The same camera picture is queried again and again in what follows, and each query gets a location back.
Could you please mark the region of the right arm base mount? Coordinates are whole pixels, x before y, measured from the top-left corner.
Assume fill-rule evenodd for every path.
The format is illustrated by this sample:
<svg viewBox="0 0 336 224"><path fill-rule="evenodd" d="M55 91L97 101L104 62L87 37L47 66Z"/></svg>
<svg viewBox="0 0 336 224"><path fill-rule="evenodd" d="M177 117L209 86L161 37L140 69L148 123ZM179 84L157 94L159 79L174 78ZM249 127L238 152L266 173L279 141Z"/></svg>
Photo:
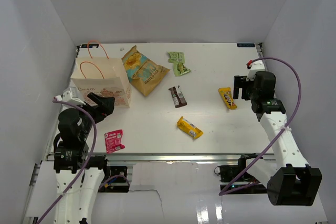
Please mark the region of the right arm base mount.
<svg viewBox="0 0 336 224"><path fill-rule="evenodd" d="M237 164L216 166L214 174L220 177L220 182L222 183L220 185L221 190L246 167L247 159L253 159L256 157L256 154L242 155L238 159ZM257 179L246 172L230 186L229 190L253 183L257 183ZM231 194L265 194L266 192L266 188L262 184L258 184L253 187L232 192Z"/></svg>

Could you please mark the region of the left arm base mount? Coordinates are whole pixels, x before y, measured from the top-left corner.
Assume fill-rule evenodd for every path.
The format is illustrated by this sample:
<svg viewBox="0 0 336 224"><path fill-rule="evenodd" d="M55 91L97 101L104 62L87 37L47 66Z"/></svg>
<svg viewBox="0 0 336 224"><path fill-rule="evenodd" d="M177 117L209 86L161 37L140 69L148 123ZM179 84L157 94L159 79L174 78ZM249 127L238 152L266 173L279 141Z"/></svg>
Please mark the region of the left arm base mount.
<svg viewBox="0 0 336 224"><path fill-rule="evenodd" d="M129 185L122 177L115 177L106 182L106 180L115 175L127 177L128 168L126 166L108 166L106 168L105 177L102 181L104 185L98 189L99 193L127 193L129 191Z"/></svg>

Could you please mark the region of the yellow snack bar packet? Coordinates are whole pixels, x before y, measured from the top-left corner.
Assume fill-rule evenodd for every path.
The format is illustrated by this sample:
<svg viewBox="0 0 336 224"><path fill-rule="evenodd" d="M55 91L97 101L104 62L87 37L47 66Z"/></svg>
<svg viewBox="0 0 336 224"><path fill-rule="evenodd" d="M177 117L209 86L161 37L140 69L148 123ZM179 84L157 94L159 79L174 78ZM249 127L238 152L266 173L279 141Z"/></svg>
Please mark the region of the yellow snack bar packet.
<svg viewBox="0 0 336 224"><path fill-rule="evenodd" d="M186 120L183 116L177 122L177 128L189 135L193 140L203 135L203 131L197 128L194 124Z"/></svg>

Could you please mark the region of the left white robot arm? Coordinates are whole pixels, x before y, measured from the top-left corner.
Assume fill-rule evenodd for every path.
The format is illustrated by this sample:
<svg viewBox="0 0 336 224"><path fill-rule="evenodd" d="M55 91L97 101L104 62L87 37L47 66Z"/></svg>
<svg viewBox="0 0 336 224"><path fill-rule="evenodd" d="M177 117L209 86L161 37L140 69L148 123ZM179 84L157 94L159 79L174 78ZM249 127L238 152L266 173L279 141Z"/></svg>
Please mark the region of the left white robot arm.
<svg viewBox="0 0 336 224"><path fill-rule="evenodd" d="M94 147L86 141L91 131L97 131L97 124L113 113L115 98L94 93L89 98L94 106L72 105L58 116L59 133L54 139L54 223L90 223L99 186L111 175L106 157L94 156Z"/></svg>

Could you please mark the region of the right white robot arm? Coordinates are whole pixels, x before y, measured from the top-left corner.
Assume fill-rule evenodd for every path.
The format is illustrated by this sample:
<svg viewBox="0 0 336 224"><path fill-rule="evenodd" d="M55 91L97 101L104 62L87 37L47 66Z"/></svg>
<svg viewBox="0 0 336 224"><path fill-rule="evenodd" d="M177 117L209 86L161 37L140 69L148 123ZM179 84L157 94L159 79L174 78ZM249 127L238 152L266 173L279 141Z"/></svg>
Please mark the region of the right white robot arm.
<svg viewBox="0 0 336 224"><path fill-rule="evenodd" d="M256 178L267 190L270 202L284 206L311 206L322 174L303 157L286 126L283 103L275 98L276 77L268 71L256 71L252 78L234 76L233 98L251 102L251 109L265 130L275 156L276 168L263 158L247 158L238 166L238 177L247 182Z"/></svg>

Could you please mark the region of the yellow m&m's packet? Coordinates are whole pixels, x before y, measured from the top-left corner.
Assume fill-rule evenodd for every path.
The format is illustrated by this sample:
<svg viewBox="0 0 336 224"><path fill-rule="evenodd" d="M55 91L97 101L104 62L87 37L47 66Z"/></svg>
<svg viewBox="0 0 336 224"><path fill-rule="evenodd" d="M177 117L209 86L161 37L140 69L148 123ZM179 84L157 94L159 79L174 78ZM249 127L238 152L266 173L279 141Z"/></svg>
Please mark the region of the yellow m&m's packet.
<svg viewBox="0 0 336 224"><path fill-rule="evenodd" d="M219 92L222 100L224 101L225 105L229 109L231 109L231 110L237 109L237 105L234 102L234 99L232 97L232 93L231 93L231 88L230 87L228 87L228 88L219 88L218 92Z"/></svg>

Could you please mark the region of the red candy pouch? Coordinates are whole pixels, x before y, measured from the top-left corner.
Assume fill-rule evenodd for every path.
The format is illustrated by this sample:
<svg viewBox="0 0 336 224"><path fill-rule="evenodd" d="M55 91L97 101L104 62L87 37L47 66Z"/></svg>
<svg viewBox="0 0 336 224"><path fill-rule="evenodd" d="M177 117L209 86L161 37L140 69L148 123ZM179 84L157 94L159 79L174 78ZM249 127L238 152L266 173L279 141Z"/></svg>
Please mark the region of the red candy pouch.
<svg viewBox="0 0 336 224"><path fill-rule="evenodd" d="M123 130L115 130L104 134L106 152L108 154L122 150L125 146L121 143Z"/></svg>

